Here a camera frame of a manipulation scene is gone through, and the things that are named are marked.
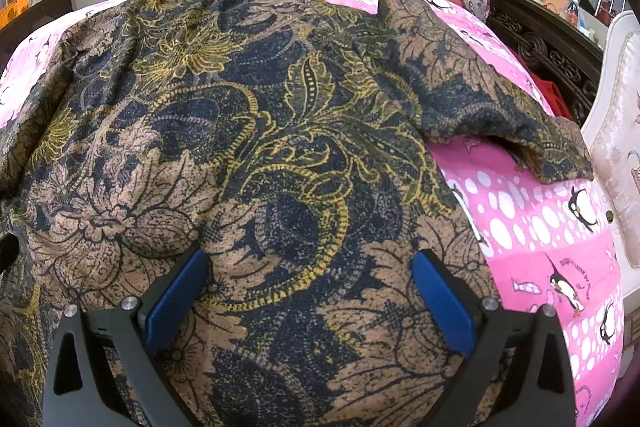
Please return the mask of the dark carved wooden headboard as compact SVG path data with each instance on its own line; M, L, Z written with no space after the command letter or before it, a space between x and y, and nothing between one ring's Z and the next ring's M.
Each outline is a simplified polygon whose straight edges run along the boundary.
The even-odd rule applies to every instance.
M585 124L599 86L603 51L533 0L489 0L488 27L534 74L552 81L577 124Z

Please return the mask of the white upholstered chair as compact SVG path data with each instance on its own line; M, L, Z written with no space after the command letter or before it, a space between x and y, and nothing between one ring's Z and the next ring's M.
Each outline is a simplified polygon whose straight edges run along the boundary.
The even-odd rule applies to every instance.
M582 125L594 170L612 202L628 265L639 268L639 22L614 17L599 86Z

